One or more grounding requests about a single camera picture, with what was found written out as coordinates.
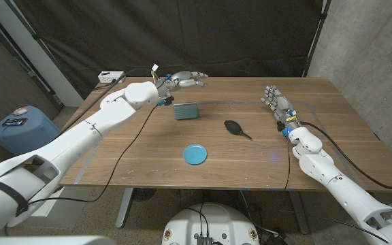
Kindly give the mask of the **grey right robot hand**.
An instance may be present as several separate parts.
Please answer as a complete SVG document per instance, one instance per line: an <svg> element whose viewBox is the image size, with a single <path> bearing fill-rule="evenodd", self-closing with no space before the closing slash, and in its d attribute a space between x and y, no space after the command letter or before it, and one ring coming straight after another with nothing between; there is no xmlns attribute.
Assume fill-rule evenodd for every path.
<svg viewBox="0 0 392 245"><path fill-rule="evenodd" d="M301 127L293 104L275 85L265 87L265 96L261 100L274 113L279 132L288 135L292 130Z"/></svg>

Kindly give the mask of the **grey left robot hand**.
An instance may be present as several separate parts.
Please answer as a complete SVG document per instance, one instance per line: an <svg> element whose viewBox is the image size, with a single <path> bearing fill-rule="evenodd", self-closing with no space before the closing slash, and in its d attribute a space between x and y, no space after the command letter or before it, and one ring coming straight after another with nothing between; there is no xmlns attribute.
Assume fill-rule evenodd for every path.
<svg viewBox="0 0 392 245"><path fill-rule="evenodd" d="M162 82L159 82L157 90L159 97L168 97L172 92L191 86L204 87L203 79L208 78L208 74L199 71L179 71L172 75L167 74Z"/></svg>

